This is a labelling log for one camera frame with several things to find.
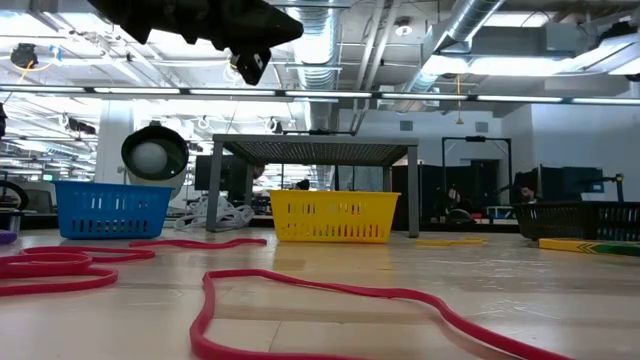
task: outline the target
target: table leg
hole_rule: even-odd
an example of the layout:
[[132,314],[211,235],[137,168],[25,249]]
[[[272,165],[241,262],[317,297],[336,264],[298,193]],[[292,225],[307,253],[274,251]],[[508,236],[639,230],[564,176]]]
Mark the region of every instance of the table leg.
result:
[[391,192],[391,167],[382,168],[382,191]]
[[407,151],[409,188],[409,237],[420,235],[420,209],[418,208],[418,147],[410,146]]
[[220,196],[220,171],[222,170],[222,149],[224,142],[216,141],[213,144],[213,156],[211,160],[211,178],[209,179],[209,204],[207,206],[207,231],[216,231],[216,218],[218,216],[218,197]]
[[253,164],[247,164],[247,179],[244,184],[244,204],[251,206],[253,200]]

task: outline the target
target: black basket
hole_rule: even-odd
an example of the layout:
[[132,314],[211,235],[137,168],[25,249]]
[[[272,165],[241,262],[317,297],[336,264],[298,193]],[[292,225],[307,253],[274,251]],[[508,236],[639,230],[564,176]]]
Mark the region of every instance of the black basket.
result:
[[581,201],[513,206],[529,239],[640,241],[640,203]]

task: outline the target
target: mesh tabletop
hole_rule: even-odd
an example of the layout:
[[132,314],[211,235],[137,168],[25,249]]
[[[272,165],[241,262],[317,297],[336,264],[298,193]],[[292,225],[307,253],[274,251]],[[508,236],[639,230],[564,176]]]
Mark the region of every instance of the mesh tabletop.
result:
[[361,136],[214,135],[249,163],[391,166],[418,146],[413,138]]

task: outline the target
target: yellow basket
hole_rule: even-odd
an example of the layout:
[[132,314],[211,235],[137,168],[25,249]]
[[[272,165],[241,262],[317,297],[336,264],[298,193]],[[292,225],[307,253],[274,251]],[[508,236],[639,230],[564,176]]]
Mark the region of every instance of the yellow basket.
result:
[[272,190],[280,241],[385,243],[399,193]]

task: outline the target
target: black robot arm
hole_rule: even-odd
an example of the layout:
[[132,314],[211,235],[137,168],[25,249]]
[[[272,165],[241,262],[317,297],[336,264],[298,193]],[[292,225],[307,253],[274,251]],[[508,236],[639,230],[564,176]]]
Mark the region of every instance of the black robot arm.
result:
[[180,34],[189,44],[229,48],[247,84],[257,85],[271,47],[302,36],[302,24],[262,0],[89,0],[141,44],[152,29]]

